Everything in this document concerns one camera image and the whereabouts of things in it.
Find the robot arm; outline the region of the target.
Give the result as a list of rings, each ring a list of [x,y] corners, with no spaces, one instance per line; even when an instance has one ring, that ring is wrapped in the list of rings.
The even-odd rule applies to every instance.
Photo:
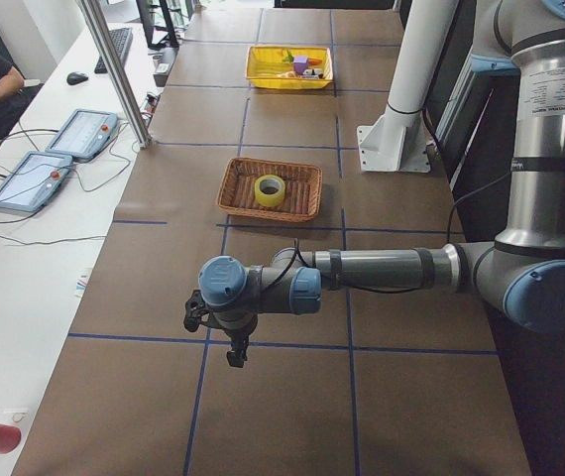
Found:
[[[471,291],[536,332],[565,328],[565,1],[481,1],[473,44],[520,74],[506,228],[439,249],[278,251],[267,266],[207,261],[185,305],[188,331],[230,338],[242,367],[262,313],[315,313],[324,290]]]

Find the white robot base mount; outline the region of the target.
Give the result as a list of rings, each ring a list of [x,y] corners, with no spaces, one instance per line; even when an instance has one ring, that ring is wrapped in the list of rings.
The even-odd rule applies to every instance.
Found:
[[[357,139],[364,172],[428,173],[421,111],[459,2],[411,2],[387,106]]]

